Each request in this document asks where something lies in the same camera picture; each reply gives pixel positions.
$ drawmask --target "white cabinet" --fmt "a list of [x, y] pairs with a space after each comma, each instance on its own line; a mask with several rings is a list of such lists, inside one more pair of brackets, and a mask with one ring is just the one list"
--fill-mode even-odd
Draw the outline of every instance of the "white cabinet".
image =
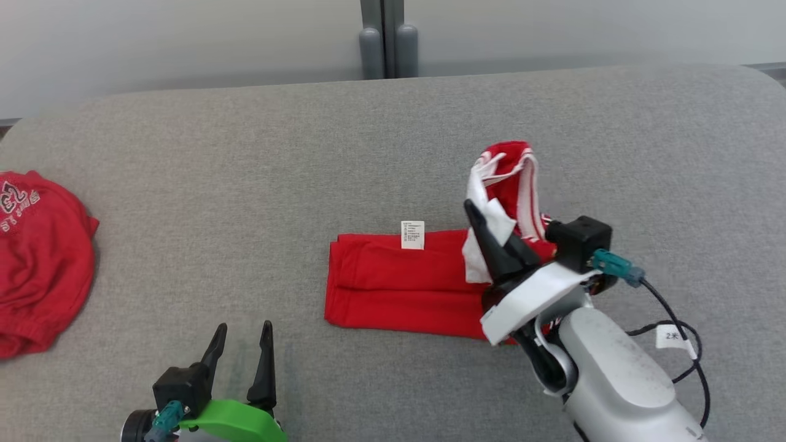
[[786, 61], [783, 0], [409, 0], [420, 75]]
[[100, 94], [360, 79], [358, 0], [3, 0], [0, 120]]

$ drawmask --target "gray table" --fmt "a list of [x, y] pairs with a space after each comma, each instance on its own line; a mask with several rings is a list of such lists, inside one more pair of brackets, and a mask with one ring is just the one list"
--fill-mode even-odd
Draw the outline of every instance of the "gray table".
[[[322, 319], [329, 242], [402, 219], [461, 228], [469, 167], [525, 138], [542, 206], [615, 228], [704, 340], [716, 440], [782, 440], [786, 90], [748, 68], [597, 68], [174, 90], [23, 120], [0, 168], [35, 169], [101, 221], [81, 315], [0, 363], [0, 440], [114, 440], [170, 365], [229, 324], [214, 394], [242, 399], [264, 319], [292, 440], [578, 440], [517, 348]], [[628, 329], [665, 313], [617, 286]], [[676, 350], [639, 342], [672, 374]], [[679, 396], [700, 415], [694, 377]]]

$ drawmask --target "white robotic arm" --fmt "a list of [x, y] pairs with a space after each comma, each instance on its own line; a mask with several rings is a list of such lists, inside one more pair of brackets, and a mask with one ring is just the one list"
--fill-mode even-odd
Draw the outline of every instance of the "white robotic arm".
[[499, 244], [471, 201], [465, 209], [494, 280], [483, 295], [483, 332], [491, 344], [513, 337], [521, 345], [585, 441], [708, 440], [666, 372], [592, 305], [590, 294], [616, 281], [592, 265], [593, 253], [610, 246], [611, 227], [587, 217], [549, 227], [557, 258], [541, 267], [515, 235]]

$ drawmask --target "green bracket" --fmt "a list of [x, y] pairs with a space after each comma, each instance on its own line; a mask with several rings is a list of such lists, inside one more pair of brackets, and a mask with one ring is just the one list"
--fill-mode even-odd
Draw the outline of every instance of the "green bracket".
[[272, 416], [236, 400], [211, 400], [196, 419], [180, 421], [181, 429], [198, 426], [206, 433], [232, 442], [286, 442]]

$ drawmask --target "white cable tag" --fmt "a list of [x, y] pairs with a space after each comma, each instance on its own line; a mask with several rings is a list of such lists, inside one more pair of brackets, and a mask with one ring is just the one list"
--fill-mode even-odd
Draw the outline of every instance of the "white cable tag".
[[688, 339], [682, 340], [680, 330], [674, 324], [662, 324], [655, 328], [655, 346], [657, 348], [682, 348], [688, 352], [690, 359], [696, 359], [696, 350], [693, 343]]
[[401, 248], [423, 250], [426, 242], [426, 223], [424, 221], [401, 222]]

